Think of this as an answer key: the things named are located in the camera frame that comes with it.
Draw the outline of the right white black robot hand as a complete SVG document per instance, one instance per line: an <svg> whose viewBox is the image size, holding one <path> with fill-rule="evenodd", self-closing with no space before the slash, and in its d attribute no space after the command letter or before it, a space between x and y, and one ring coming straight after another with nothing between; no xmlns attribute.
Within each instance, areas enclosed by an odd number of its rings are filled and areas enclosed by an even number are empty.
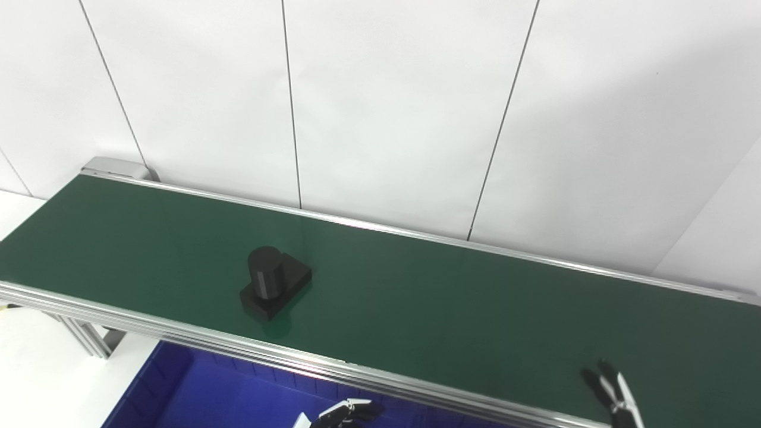
<svg viewBox="0 0 761 428"><path fill-rule="evenodd" d="M609 414L612 427L644 427L638 404L623 373L601 358L598 371L582 368L580 375Z"/></svg>

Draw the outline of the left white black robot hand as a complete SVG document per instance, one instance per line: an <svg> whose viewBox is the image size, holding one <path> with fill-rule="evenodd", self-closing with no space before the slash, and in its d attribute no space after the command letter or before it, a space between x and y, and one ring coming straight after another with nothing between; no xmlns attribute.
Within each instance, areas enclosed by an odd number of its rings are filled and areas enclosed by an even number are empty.
<svg viewBox="0 0 761 428"><path fill-rule="evenodd" d="M383 406L367 399L349 398L322 411L309 427L362 427L383 413Z"/></svg>

